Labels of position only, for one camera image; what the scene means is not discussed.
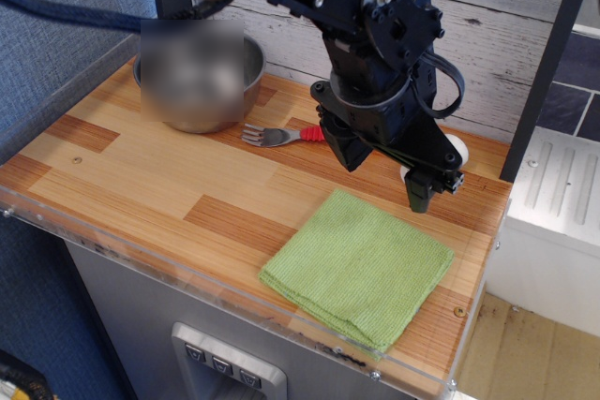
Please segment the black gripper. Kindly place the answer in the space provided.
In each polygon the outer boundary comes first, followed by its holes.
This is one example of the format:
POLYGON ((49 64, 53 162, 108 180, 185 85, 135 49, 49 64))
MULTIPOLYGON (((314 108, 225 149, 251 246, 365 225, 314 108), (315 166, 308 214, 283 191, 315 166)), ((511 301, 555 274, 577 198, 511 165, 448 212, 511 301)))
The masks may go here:
POLYGON ((342 167, 356 170, 373 150, 396 160, 409 169, 405 185, 418 214, 428 211, 433 191, 456 193, 464 182, 461 156, 436 124, 458 109, 464 91, 459 70, 435 53, 423 54, 379 94, 362 93, 335 73, 310 87, 323 136, 342 167), (437 71, 458 90, 456 100, 442 110, 433 108, 437 71))

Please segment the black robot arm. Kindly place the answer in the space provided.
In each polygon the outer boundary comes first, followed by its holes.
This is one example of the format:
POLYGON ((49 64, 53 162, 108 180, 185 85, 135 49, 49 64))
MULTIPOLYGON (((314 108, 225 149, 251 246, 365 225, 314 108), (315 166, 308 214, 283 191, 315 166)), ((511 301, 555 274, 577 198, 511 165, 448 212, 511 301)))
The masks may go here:
MULTIPOLYGON (((207 0, 217 7, 231 0, 207 0)), ((433 106, 436 76, 463 89, 459 70, 438 55, 442 12, 431 0, 266 0, 321 31, 332 70, 311 85, 322 133, 346 170, 372 151, 399 162, 410 207, 428 209, 435 194, 463 183, 463 159, 438 127, 458 109, 433 106)))

